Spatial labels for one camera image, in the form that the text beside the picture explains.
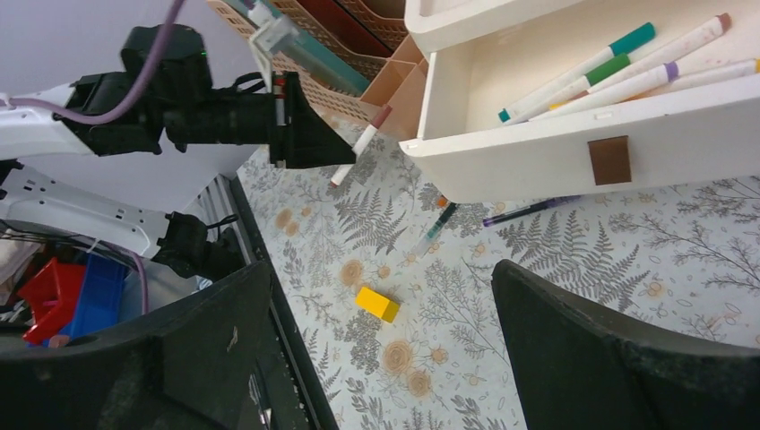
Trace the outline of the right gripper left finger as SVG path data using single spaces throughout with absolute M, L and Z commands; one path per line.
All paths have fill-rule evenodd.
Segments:
M 258 429 L 266 264 L 61 348 L 1 356 L 4 429 Z

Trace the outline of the red ring binder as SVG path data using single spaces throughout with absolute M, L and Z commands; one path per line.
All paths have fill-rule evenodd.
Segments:
M 392 51 L 363 24 L 333 0 L 298 0 L 298 3 L 351 51 L 389 57 Z

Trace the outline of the floral table mat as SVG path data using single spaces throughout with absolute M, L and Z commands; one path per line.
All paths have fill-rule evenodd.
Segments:
M 237 172 L 330 429 L 756 429 L 759 178 L 454 207 L 389 137 Z

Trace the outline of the brown capped white marker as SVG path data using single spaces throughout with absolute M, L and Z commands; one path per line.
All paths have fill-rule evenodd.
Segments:
M 591 86 L 588 90 L 584 90 L 573 96 L 570 100 L 579 99 L 588 94 L 606 89 L 609 86 L 630 79 L 637 74 L 646 72 L 658 65 L 679 60 L 721 37 L 731 26 L 732 18 L 729 13 L 715 15 L 697 28 L 659 47 L 649 55 L 634 61 L 631 65 Z

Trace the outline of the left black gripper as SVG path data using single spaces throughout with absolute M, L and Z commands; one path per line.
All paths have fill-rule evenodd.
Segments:
M 189 144 L 267 145 L 278 168 L 352 165 L 357 155 L 311 107 L 296 72 L 275 73 L 272 91 L 262 92 L 259 73 L 239 76 L 190 107 L 164 111 L 168 139 Z

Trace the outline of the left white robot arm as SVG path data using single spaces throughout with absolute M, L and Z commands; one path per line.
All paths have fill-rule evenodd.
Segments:
M 15 238 L 91 241 L 219 280 L 244 264 L 210 226 L 173 211 L 99 197 L 25 164 L 38 155 L 97 157 L 179 151 L 191 144 L 265 145 L 280 168 L 349 165 L 356 154 L 309 105 L 297 73 L 253 72 L 214 88 L 202 36 L 181 24 L 136 27 L 124 70 L 87 75 L 34 99 L 1 103 L 1 228 Z

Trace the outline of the red storage bin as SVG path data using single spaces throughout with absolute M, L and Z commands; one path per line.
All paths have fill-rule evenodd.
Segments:
M 26 342 L 41 345 L 73 319 L 85 272 L 84 265 L 52 258 L 19 290 L 34 320 L 22 336 Z

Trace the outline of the blue storage bin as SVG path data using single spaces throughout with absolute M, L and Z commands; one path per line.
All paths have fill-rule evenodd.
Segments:
M 76 339 L 118 323 L 126 274 L 121 263 L 90 254 L 73 319 L 58 333 Z

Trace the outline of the white top drawer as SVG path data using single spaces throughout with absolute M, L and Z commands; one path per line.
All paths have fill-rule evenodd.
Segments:
M 759 171 L 759 78 L 504 125 L 506 108 L 651 22 L 639 60 L 729 13 L 721 37 L 683 57 L 683 73 L 759 56 L 756 1 L 577 1 L 425 55 L 417 136 L 403 152 L 450 200 L 512 201 L 698 183 Z

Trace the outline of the teal folder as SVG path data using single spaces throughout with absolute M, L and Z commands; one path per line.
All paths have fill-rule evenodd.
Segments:
M 254 18 L 278 18 L 286 16 L 290 19 L 288 15 L 276 12 L 265 1 L 245 1 L 244 6 L 246 8 L 246 17 L 254 24 L 255 31 L 258 29 L 258 25 L 250 19 L 250 15 Z M 298 38 L 287 49 L 279 53 L 282 53 L 304 68 L 313 78 L 322 80 L 325 84 L 336 90 L 352 96 L 357 96 L 364 92 L 369 85 L 367 78 L 337 57 L 306 31 L 302 30 L 295 22 L 293 23 L 298 30 Z M 272 90 L 272 86 L 267 87 L 266 82 L 264 84 L 268 91 Z

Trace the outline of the teal capped marker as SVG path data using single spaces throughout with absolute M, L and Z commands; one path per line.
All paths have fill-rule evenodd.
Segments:
M 583 60 L 581 63 L 573 66 L 554 79 L 544 83 L 538 89 L 533 90 L 528 95 L 523 96 L 521 99 L 518 99 L 507 107 L 504 107 L 498 113 L 499 120 L 503 124 L 507 123 L 509 120 L 514 119 L 519 114 L 521 114 L 531 104 L 538 102 L 544 96 L 552 95 L 557 90 L 561 90 L 566 85 L 572 83 L 581 76 L 585 76 L 588 72 L 594 70 L 600 65 L 605 64 L 616 56 L 623 54 L 627 55 L 631 53 L 641 45 L 652 40 L 654 36 L 655 29 L 652 23 L 644 23 L 640 27 L 627 33 L 622 38 L 610 43 L 590 58 Z

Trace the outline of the clear green pen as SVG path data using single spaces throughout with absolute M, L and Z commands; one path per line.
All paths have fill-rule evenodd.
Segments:
M 428 251 L 428 248 L 436 241 L 445 224 L 453 216 L 457 208 L 458 205 L 454 202 L 450 202 L 445 207 L 432 227 L 421 237 L 419 243 L 414 248 L 413 253 L 415 255 L 424 255 Z

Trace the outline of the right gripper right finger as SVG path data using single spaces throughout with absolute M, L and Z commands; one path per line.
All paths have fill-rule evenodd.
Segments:
M 756 429 L 759 352 L 662 329 L 514 262 L 492 291 L 530 429 Z

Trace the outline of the yellow eraser block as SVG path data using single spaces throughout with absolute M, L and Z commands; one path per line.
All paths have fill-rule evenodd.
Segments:
M 359 308 L 385 323 L 393 323 L 401 307 L 399 303 L 369 287 L 362 287 L 355 301 Z

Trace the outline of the blue pen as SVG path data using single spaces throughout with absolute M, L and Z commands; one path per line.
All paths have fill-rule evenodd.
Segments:
M 556 197 L 556 198 L 548 199 L 541 202 L 535 202 L 524 208 L 516 209 L 516 210 L 509 211 L 500 215 L 483 219 L 482 225 L 485 228 L 493 227 L 497 224 L 507 222 L 509 220 L 518 219 L 526 215 L 531 215 L 533 213 L 537 213 L 537 212 L 544 211 L 547 209 L 556 208 L 557 206 L 561 206 L 566 203 L 575 202 L 581 198 L 582 198 L 581 195 L 573 195 L 573 196 Z

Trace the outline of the dark red capped marker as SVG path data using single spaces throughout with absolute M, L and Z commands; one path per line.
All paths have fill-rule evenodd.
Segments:
M 363 133 L 359 136 L 356 143 L 352 147 L 352 150 L 355 153 L 357 160 L 358 160 L 358 157 L 362 154 L 362 152 L 366 149 L 368 144 L 371 143 L 372 139 L 375 137 L 375 135 L 379 131 L 379 128 L 383 125 L 383 123 L 385 122 L 387 117 L 390 115 L 392 110 L 393 108 L 390 105 L 388 104 L 384 105 L 381 108 L 381 110 L 378 111 L 377 114 L 373 117 L 373 119 L 365 128 Z M 330 180 L 330 186 L 337 187 L 338 185 L 340 185 L 345 179 L 345 177 L 349 174 L 352 168 L 353 168 L 353 164 L 339 166 Z

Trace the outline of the white three-drawer cabinet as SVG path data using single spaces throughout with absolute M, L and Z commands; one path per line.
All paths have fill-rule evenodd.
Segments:
M 404 24 L 424 54 L 576 4 L 576 0 L 407 0 Z

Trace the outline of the peach plastic file organizer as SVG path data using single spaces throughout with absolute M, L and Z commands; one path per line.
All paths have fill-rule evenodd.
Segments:
M 311 106 L 365 125 L 383 105 L 381 127 L 400 141 L 416 136 L 428 62 L 401 19 L 362 1 L 267 1 L 276 18 L 299 31 L 295 44 L 272 57 L 276 71 L 297 72 Z

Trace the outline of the green capped white marker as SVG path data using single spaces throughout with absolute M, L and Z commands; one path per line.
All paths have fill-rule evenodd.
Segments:
M 540 115 L 548 111 L 552 105 L 569 101 L 572 97 L 575 97 L 583 91 L 590 89 L 593 85 L 602 82 L 612 74 L 622 70 L 629 65 L 630 59 L 628 57 L 628 54 L 619 54 L 607 62 L 590 70 L 588 73 L 581 75 L 573 82 L 564 85 L 559 90 L 555 90 L 548 96 L 544 96 L 543 99 L 540 99 L 538 102 L 534 102 L 527 108 L 524 108 L 523 110 L 517 110 L 514 114 L 510 114 L 508 111 L 505 111 L 504 114 L 508 115 L 509 118 L 506 119 L 503 124 L 519 124 L 537 115 Z

